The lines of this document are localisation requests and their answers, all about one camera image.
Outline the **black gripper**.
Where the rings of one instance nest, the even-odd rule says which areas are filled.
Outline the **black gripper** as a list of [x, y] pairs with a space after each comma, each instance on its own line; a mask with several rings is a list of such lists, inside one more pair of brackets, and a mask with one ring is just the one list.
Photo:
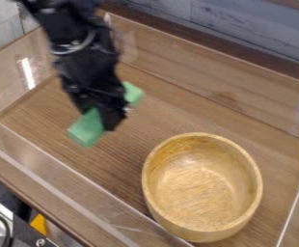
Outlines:
[[81, 114], [97, 108], [102, 127], [113, 131], [126, 118], [125, 89], [116, 74], [118, 51], [110, 36], [86, 35], [53, 43], [61, 87]]

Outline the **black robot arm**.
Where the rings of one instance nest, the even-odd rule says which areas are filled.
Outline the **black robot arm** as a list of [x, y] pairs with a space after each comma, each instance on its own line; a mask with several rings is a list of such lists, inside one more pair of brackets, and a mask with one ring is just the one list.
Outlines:
[[118, 51], [112, 29], [94, 13], [100, 0], [14, 0], [40, 24], [54, 56], [61, 88], [81, 114], [98, 112], [114, 130], [126, 116], [126, 90], [116, 74]]

